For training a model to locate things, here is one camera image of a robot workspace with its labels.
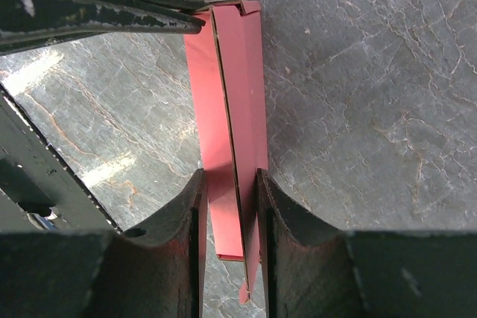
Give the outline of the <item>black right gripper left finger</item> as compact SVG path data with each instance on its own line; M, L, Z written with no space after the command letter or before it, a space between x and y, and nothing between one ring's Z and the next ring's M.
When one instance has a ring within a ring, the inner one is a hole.
M200 317L206 178L198 169L161 209L123 233L1 236L3 317Z

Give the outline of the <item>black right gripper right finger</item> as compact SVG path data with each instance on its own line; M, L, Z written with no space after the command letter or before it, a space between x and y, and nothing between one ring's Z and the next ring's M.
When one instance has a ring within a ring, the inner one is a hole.
M476 233L340 230L256 175L269 317L474 317Z

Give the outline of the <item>pink paper box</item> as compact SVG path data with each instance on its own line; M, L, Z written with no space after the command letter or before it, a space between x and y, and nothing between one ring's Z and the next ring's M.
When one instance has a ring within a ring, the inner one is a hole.
M207 199L222 261L244 265L239 301L249 301L260 262L256 172L268 168L261 4L213 2L184 37Z

